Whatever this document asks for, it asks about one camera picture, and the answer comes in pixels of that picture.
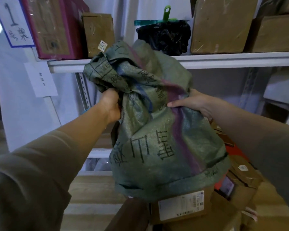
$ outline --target fingers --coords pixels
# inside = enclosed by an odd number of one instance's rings
[[[182,100],[175,100],[175,101],[169,102],[169,103],[167,104],[167,106],[168,106],[169,108],[175,108],[175,107],[179,107],[179,106],[186,106],[187,99],[188,99],[188,98],[185,98],[185,99],[182,99]]]

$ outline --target woven plastic bag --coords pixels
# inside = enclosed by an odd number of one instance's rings
[[[109,160],[122,194],[156,201],[213,185],[230,166],[225,145],[202,114],[167,102],[188,96],[191,74],[137,40],[100,52],[84,68],[103,92],[123,92],[120,128]]]

